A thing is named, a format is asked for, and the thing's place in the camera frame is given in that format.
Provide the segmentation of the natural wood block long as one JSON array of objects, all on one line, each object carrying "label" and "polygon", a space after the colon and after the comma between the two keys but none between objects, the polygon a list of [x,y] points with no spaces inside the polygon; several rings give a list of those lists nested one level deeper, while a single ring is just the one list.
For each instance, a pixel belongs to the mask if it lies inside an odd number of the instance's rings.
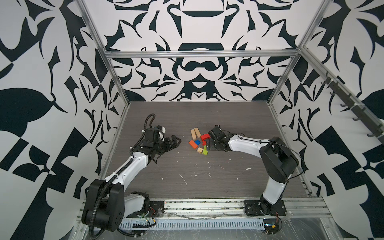
[{"label": "natural wood block long", "polygon": [[201,138],[202,135],[201,135],[199,129],[198,128],[194,128],[194,131],[196,133],[197,138]]},{"label": "natural wood block long", "polygon": [[196,132],[195,132],[194,129],[191,130],[191,135],[192,135],[193,141],[196,141],[197,140],[197,135],[196,135]]}]

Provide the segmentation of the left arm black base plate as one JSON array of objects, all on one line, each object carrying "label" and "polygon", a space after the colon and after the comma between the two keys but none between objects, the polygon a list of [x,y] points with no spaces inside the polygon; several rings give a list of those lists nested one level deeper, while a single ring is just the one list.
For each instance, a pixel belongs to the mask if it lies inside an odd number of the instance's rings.
[{"label": "left arm black base plate", "polygon": [[164,201],[149,201],[142,210],[125,215],[125,218],[154,218],[164,213]]}]

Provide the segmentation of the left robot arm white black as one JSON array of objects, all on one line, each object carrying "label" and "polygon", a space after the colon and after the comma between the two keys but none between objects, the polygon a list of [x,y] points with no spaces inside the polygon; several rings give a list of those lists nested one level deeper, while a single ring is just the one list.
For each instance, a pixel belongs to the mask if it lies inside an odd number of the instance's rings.
[{"label": "left robot arm white black", "polygon": [[147,194],[125,191],[134,178],[150,162],[157,162],[164,153],[176,149],[182,140],[175,135],[165,137],[165,128],[157,126],[143,131],[140,140],[130,149],[129,158],[103,180],[94,180],[87,193],[82,223],[89,227],[89,236],[98,237],[94,230],[116,231],[123,218],[133,213],[145,213],[149,208]]}]

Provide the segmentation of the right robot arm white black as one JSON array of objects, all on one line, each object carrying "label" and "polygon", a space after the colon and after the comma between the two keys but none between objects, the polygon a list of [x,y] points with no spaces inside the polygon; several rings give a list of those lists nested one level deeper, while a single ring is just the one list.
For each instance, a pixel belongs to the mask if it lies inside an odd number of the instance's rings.
[{"label": "right robot arm white black", "polygon": [[284,216],[286,206],[282,200],[284,190],[299,160],[282,139],[270,140],[247,138],[241,134],[226,133],[219,125],[208,132],[208,149],[241,152],[261,158],[269,179],[259,200],[245,200],[245,214],[249,217]]}]

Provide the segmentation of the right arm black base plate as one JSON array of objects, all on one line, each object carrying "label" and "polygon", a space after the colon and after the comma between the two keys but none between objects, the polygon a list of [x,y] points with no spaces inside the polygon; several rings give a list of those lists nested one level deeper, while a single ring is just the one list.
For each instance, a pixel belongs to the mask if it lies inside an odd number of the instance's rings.
[{"label": "right arm black base plate", "polygon": [[245,200],[245,214],[248,217],[258,216],[285,216],[286,206],[282,200],[278,200],[274,205],[267,200]]}]

